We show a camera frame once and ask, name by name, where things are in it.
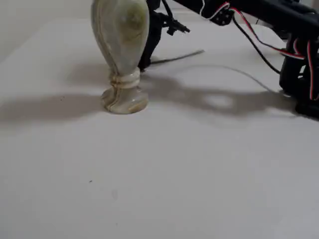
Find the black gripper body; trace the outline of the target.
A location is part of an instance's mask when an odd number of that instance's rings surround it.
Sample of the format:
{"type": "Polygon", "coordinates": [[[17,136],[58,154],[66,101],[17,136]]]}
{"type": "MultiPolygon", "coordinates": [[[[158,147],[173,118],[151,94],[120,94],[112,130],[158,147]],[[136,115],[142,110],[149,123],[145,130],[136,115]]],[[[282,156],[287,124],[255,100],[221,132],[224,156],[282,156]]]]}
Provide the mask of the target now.
{"type": "Polygon", "coordinates": [[[167,33],[175,33],[174,21],[172,11],[166,0],[146,0],[149,12],[150,12],[150,23],[153,23],[159,28],[167,27],[167,33]],[[167,14],[156,12],[160,7],[160,3],[163,3],[167,14]]]}

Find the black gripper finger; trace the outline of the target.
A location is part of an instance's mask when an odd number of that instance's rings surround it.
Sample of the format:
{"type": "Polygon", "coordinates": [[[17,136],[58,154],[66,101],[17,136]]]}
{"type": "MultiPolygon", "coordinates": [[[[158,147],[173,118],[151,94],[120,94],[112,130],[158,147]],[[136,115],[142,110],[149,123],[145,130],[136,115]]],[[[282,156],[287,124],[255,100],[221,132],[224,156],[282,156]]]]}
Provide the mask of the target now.
{"type": "Polygon", "coordinates": [[[161,31],[161,28],[156,27],[149,29],[147,42],[138,64],[138,68],[141,72],[144,72],[145,69],[151,65],[151,56],[160,41],[161,31]]]}

